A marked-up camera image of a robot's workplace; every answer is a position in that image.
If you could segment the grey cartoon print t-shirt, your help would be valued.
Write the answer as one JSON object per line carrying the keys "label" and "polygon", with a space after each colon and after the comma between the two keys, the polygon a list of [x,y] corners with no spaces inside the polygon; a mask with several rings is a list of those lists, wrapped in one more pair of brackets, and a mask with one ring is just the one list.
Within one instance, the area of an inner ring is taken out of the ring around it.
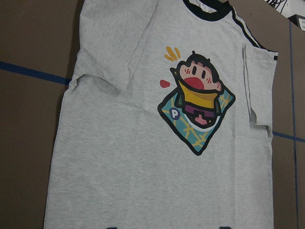
{"label": "grey cartoon print t-shirt", "polygon": [[85,1],[44,227],[273,228],[276,63],[228,1]]}

